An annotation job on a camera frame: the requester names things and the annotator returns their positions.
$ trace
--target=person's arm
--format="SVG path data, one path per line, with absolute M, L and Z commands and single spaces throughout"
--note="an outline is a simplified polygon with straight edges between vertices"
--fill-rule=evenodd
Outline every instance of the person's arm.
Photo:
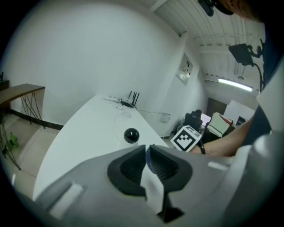
M 251 123 L 252 118 L 227 136 L 204 144 L 206 155 L 234 156 L 243 143 Z M 201 150 L 198 146 L 195 146 L 190 153 L 201 154 Z

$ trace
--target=wall-mounted picture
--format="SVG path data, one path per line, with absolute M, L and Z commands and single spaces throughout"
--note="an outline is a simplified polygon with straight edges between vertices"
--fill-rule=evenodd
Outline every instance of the wall-mounted picture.
M 188 57 L 184 54 L 176 76 L 181 80 L 181 82 L 185 86 L 187 85 L 187 82 L 190 78 L 192 68 L 193 68 L 192 63 L 190 62 Z

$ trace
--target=ceiling light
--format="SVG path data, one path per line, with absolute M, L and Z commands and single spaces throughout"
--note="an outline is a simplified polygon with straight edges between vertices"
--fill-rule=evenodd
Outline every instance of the ceiling light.
M 249 91 L 249 92 L 252 92 L 252 91 L 253 91 L 252 87 L 249 87 L 249 86 L 246 86 L 246 85 L 237 83 L 237 82 L 233 82 L 233 81 L 225 80 L 225 79 L 220 79 L 220 78 L 218 79 L 218 81 L 219 81 L 220 83 L 224 83 L 224 84 L 228 84 L 228 85 L 231 85 L 231 86 L 234 86 L 234 87 L 238 87 L 238 88 L 247 90 L 247 91 Z

